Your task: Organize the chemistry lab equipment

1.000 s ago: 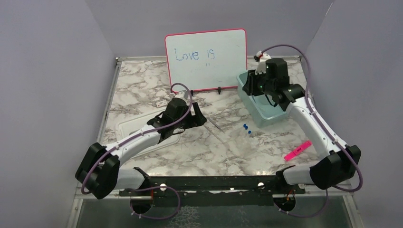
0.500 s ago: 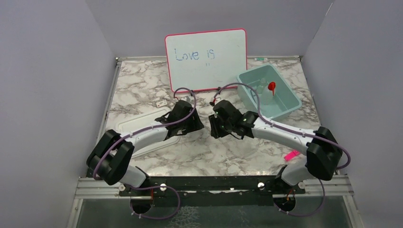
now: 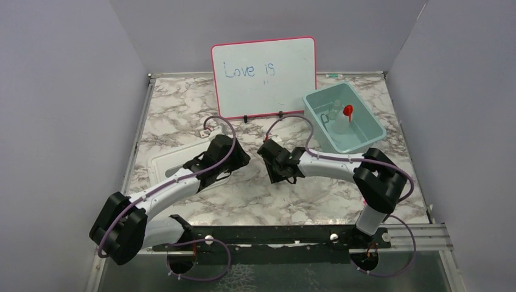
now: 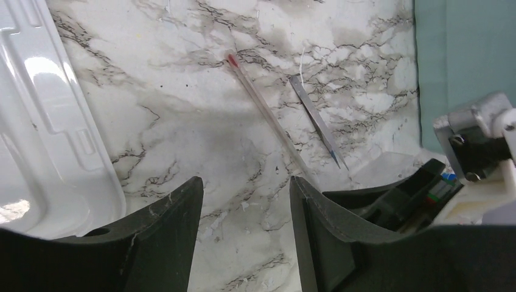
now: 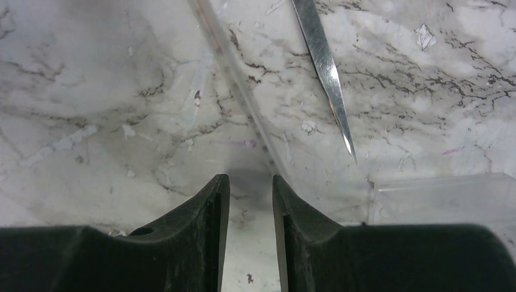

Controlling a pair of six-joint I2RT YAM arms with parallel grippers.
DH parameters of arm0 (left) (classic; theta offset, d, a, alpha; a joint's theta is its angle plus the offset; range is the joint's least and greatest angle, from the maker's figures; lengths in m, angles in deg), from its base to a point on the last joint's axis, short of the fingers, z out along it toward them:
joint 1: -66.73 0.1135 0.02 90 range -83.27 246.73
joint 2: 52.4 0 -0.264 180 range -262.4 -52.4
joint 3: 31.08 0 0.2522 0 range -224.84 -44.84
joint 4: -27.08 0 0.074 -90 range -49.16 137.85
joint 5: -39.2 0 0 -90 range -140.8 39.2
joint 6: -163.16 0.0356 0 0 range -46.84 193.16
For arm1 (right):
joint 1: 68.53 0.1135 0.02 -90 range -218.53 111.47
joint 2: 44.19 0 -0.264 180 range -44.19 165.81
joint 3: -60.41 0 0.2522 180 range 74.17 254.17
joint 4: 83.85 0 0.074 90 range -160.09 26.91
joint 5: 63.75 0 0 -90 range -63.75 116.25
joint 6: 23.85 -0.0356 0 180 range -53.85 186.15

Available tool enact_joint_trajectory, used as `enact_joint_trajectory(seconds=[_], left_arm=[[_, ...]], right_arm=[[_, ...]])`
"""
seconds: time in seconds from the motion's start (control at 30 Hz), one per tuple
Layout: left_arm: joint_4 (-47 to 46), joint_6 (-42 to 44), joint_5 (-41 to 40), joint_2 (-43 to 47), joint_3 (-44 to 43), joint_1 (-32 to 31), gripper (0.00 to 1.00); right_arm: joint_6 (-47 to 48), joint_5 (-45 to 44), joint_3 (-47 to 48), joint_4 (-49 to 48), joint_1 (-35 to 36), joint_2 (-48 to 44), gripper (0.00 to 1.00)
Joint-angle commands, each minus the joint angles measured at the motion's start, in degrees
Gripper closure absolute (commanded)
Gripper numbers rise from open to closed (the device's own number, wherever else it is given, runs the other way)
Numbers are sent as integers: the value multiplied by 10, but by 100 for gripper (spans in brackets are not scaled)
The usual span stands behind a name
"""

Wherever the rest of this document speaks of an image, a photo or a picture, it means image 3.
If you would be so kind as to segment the metal test tube clamp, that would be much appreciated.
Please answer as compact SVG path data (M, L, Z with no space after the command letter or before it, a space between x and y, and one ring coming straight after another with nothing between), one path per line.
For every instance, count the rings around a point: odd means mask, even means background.
M320 119L321 119L321 123L322 123L322 125L323 125L324 129L327 131L327 124L328 124L328 123L329 123L329 121L330 121L330 120L329 120L328 115L327 115L327 114L322 113L322 114L320 115Z

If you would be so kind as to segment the clear plastic flask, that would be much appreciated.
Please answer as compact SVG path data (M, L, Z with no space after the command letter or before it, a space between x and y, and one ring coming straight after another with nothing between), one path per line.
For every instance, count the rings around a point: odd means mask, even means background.
M343 111L338 114L336 119L333 121L332 130L336 134L344 134L350 128L348 118L344 116Z

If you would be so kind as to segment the teal plastic bin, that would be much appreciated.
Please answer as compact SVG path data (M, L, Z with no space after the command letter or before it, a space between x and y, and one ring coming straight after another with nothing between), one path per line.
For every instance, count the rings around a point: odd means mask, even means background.
M348 83L315 90L303 98L304 116L324 152L362 153L386 137L386 129Z

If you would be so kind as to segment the small glass beaker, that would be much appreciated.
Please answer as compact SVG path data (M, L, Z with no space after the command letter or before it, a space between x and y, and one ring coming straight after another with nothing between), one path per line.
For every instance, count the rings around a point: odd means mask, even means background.
M339 100L334 100L329 107L328 118L329 120L335 120L340 112L342 112L343 106Z

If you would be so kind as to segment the red plastic funnel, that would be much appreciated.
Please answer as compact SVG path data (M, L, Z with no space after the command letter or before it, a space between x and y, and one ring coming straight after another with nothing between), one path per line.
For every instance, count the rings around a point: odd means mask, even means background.
M343 114L348 118L348 122L351 123L352 121L352 113L353 113L353 106L352 105L346 105L343 109Z

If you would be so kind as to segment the white bin lid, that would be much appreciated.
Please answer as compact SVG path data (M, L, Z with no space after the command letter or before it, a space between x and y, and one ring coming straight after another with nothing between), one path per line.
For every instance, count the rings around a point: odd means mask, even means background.
M207 150L211 140L213 137L208 137L151 155L147 161L150 185L154 186L173 176L187 161Z

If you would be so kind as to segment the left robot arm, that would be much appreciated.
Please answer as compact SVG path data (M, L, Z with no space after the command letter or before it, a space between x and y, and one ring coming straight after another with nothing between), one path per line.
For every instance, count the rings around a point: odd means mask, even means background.
M187 248L191 233L185 228L185 221L152 219L176 202L213 185L221 174L247 166L250 159L238 140L218 134L206 151L186 161L161 183L130 196L113 193L89 232L99 248L99 256L124 265L144 248L163 243L179 250Z

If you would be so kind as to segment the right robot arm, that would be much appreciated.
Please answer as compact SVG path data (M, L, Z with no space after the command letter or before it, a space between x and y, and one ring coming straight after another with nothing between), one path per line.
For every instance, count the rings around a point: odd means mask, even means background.
M366 204L351 231L352 242L361 248L375 240L380 225L394 212L410 177L382 151L338 155L296 147L292 151L272 139L257 151L270 181L296 184L298 178L323 177L354 183Z

